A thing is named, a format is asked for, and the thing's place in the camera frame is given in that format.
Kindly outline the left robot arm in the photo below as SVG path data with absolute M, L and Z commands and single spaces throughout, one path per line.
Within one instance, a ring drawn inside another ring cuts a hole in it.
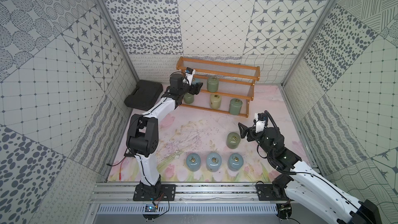
M 159 143 L 159 122 L 182 104 L 185 94 L 199 94 L 203 84 L 192 83 L 194 74 L 195 70 L 191 68 L 187 68 L 184 73 L 172 73 L 170 85 L 160 102 L 147 112 L 131 117 L 126 147 L 139 164 L 140 186 L 152 195 L 158 195 L 161 190 L 161 176 L 155 155 Z

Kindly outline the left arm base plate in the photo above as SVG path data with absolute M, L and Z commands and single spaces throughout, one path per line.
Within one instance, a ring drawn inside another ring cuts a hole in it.
M 175 193 L 175 184 L 148 186 L 140 183 L 135 187 L 133 201 L 174 201 Z

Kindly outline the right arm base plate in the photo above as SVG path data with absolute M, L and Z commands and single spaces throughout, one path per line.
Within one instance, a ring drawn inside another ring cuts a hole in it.
M 288 201 L 285 190 L 274 184 L 255 184 L 259 201 Z

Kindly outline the blue canister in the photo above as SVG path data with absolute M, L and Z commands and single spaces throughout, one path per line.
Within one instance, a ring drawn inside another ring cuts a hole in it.
M 219 171 L 221 164 L 222 157 L 218 153 L 211 152 L 208 154 L 206 158 L 206 167 L 210 172 L 214 173 Z
M 190 171 L 198 171 L 201 167 L 201 157 L 196 153 L 190 153 L 186 158 L 186 165 Z
M 192 85 L 196 85 L 196 84 L 199 83 L 199 82 L 200 82 L 200 80 L 198 80 L 198 79 L 196 79 L 196 78 L 193 78 L 191 84 L 192 84 Z
M 233 153 L 228 159 L 228 168 L 231 171 L 239 171 L 244 164 L 244 159 L 239 153 Z

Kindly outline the green canister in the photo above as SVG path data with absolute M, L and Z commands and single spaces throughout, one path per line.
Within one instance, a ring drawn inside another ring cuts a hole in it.
M 231 132 L 227 136 L 227 147 L 236 149 L 241 141 L 240 135 L 236 132 Z
M 194 95 L 190 94 L 190 93 L 186 93 L 183 96 L 183 100 L 186 104 L 192 104 L 194 102 Z
M 230 101 L 229 113 L 230 113 L 231 115 L 239 115 L 242 106 L 243 106 L 243 102 L 242 102 L 241 99 L 233 98 L 233 99 Z
M 219 89 L 219 78 L 208 77 L 206 89 L 211 93 L 217 92 Z

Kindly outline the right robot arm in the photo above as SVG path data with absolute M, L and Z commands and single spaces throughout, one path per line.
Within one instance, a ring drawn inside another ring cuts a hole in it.
M 285 138 L 268 111 L 259 113 L 251 127 L 238 124 L 240 136 L 255 141 L 279 175 L 272 182 L 274 198 L 298 202 L 329 224 L 380 224 L 378 207 L 360 201 L 314 171 L 285 146 Z

